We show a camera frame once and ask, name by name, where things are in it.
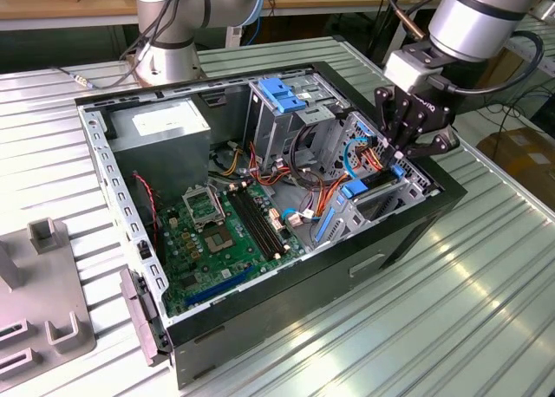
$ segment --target gray plastic holder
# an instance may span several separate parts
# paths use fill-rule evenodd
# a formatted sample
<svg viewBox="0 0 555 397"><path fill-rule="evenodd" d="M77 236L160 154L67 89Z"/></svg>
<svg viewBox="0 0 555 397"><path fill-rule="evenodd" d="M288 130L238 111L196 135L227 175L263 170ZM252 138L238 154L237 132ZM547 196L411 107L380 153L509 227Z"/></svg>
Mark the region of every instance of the gray plastic holder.
<svg viewBox="0 0 555 397"><path fill-rule="evenodd" d="M95 347L62 221L0 237L0 393Z"/></svg>

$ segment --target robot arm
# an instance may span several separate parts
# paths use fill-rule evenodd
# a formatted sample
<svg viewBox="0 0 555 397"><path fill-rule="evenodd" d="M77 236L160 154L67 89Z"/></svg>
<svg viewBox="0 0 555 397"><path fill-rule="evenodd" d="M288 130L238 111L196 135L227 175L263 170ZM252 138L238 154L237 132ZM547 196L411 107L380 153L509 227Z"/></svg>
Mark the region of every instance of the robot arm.
<svg viewBox="0 0 555 397"><path fill-rule="evenodd" d="M200 75L199 59L194 48L196 29L241 26L256 21L264 0L137 0L140 32L160 19L155 40L137 52L141 62L138 75L146 82L159 85L188 81Z"/></svg>
<svg viewBox="0 0 555 397"><path fill-rule="evenodd" d="M429 24L429 38L391 54L384 74L395 84L395 92L386 88L375 91L379 126L388 144L386 161L445 153L457 147L459 141L449 127L455 109L446 101L452 101L454 95L497 92L532 73L543 56L543 43L530 32L514 30L533 1L441 0ZM487 89L460 89L441 75L452 63L483 62L497 55L511 35L534 41L537 53L529 69L510 82ZM424 133L436 131L431 142L416 143Z"/></svg>

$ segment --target metal chassis frame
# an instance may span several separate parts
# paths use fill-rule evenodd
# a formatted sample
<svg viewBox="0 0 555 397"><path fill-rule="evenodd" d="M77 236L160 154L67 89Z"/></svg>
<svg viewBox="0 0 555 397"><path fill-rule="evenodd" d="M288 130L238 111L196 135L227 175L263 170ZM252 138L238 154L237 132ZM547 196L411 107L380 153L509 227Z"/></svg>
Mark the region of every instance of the metal chassis frame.
<svg viewBox="0 0 555 397"><path fill-rule="evenodd" d="M95 104L101 105L101 110L110 109L111 105L115 106L115 102L107 103L110 100L118 100L117 107L122 108L141 104L146 100L155 100L157 91L170 90L175 96L182 96L185 92L197 92L205 88L206 84L212 89L224 88L230 84L237 85L238 77L247 77L247 81L252 81L261 75L275 75L277 72L288 75L307 68L313 69L324 80L332 83L334 88L367 118L373 118L374 106L324 62L266 69L251 75L213 78L202 81L204 87L194 81L91 96L76 100L76 104L82 117L83 114L99 111ZM150 241L142 223L136 218L138 213L134 209L127 188L121 185L117 177L112 178L119 174L119 170L98 126L98 121L92 124L90 121L83 122L83 127L92 137L89 142L92 157L97 161L100 159L100 165L95 164L95 168L101 176L102 190L109 204L119 204L118 211L127 208L132 212L129 216L116 218L124 233L123 237L129 239L129 242L123 243L122 246L130 258L132 268L140 269L141 272L143 269L151 269L154 272L153 267L160 266L158 259L152 256L141 260L139 252L134 248L140 241L146 241L150 246ZM359 233L340 244L330 245L323 251L313 251L295 262L295 265L290 264L275 270L276 274L264 277L265 283L249 283L215 306L210 306L209 303L201 304L194 310L176 316L173 321L168 319L167 315L160 315L161 323L154 323L156 330L160 329L160 325L165 328L171 342L178 387L184 387L187 382L196 380L217 365L256 346L280 329L351 290L380 268L400 259L441 215L453 209L466 194L462 186L431 159L416 159L412 163L442 188L439 194L403 213L389 217L374 226L371 231ZM112 176L108 176L109 170L112 171ZM108 185L112 186L113 191L106 191ZM109 196L108 192L118 193L117 198ZM318 256L318 259L308 259L314 256ZM162 276L163 271L156 270L158 276L148 271L143 276L148 279L147 285L154 301L159 302L162 289L166 287L163 283L167 285L167 280Z"/></svg>

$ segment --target workbench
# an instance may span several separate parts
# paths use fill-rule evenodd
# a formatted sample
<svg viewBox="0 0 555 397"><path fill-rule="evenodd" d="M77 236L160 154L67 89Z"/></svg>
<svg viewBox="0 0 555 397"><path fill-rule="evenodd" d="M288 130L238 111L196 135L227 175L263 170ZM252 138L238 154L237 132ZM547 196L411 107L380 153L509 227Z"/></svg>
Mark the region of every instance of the workbench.
<svg viewBox="0 0 555 397"><path fill-rule="evenodd" d="M376 11L382 0L265 0L262 16L298 16ZM420 0L400 0L409 7ZM137 23L135 0L0 0L0 31L57 29Z"/></svg>
<svg viewBox="0 0 555 397"><path fill-rule="evenodd" d="M209 76L326 61L363 95L386 84L346 42L200 52ZM70 68L108 84L123 62ZM117 89L137 87L130 78ZM97 338L87 355L3 397L179 395L149 368L120 292L126 258L73 99L45 69L0 76L0 234L66 223ZM467 143L436 159L468 191L400 262L182 390L216 395L537 395L555 386L553 213Z"/></svg>

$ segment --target motherboard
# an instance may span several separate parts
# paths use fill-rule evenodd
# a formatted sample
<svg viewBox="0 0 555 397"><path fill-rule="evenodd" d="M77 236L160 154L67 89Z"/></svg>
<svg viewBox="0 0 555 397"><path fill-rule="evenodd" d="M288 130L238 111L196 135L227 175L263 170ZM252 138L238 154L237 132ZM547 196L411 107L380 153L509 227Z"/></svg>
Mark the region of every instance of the motherboard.
<svg viewBox="0 0 555 397"><path fill-rule="evenodd" d="M215 192L210 186L192 189L184 202L158 213L169 316L305 253L260 185Z"/></svg>

